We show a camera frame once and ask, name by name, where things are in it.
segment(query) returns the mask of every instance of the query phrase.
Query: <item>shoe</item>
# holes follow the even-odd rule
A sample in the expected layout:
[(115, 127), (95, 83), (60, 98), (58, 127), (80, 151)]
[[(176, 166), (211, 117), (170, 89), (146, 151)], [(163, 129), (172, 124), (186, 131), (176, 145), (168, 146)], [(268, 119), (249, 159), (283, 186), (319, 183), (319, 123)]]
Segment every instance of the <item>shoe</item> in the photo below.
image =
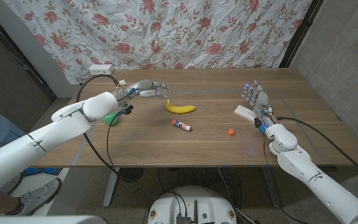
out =
[(62, 181), (59, 178), (55, 178), (43, 187), (21, 195), (19, 198), (24, 207), (17, 215), (32, 215), (40, 206), (51, 202), (55, 198), (61, 185)]
[(4, 192), (7, 195), (10, 195), (22, 182), (23, 176), (23, 173), (20, 173), (19, 175), (15, 176), (12, 180), (3, 185), (3, 187), (0, 188), (0, 191)]

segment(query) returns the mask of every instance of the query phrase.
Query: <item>floral fabric backdrop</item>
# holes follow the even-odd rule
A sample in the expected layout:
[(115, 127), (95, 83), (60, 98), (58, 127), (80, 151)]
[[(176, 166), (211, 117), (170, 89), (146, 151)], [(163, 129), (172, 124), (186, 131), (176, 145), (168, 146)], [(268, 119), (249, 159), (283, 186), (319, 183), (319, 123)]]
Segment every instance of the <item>floral fabric backdrop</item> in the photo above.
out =
[(311, 0), (4, 0), (70, 83), (115, 69), (277, 67)]

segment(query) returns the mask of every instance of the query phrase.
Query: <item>white power strip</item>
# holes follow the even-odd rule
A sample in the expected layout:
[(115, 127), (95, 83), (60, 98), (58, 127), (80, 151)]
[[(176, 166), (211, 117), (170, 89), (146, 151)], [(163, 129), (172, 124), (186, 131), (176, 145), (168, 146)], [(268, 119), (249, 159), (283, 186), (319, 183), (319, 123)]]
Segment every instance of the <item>white power strip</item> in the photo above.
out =
[(92, 65), (89, 68), (89, 72), (92, 75), (101, 75), (101, 74), (111, 75), (113, 71), (114, 71), (114, 67), (112, 65)]
[(234, 111), (234, 113), (240, 117), (243, 117), (243, 118), (251, 121), (252, 123), (254, 123), (255, 118), (257, 118), (257, 116), (255, 115), (255, 113), (252, 110), (245, 108), (241, 105), (239, 105), (237, 107), (237, 109)]

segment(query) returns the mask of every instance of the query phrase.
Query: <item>small orange sphere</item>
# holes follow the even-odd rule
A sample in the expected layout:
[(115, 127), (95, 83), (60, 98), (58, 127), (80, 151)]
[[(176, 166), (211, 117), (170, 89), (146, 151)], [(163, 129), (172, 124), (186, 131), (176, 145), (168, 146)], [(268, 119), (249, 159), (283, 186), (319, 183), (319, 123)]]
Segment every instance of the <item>small orange sphere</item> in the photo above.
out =
[(228, 136), (233, 136), (234, 135), (234, 130), (233, 129), (229, 129), (229, 131), (227, 132)]

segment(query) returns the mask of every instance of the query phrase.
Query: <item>banana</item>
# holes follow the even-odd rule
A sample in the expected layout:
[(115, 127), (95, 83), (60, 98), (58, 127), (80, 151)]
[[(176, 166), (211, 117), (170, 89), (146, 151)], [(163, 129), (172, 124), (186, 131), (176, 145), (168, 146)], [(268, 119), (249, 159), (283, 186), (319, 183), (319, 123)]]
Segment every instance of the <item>banana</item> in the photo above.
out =
[(166, 105), (167, 109), (169, 111), (171, 111), (172, 113), (189, 113), (192, 112), (193, 110), (196, 109), (195, 106), (175, 106), (173, 104), (171, 104), (170, 100), (167, 100), (167, 105)]

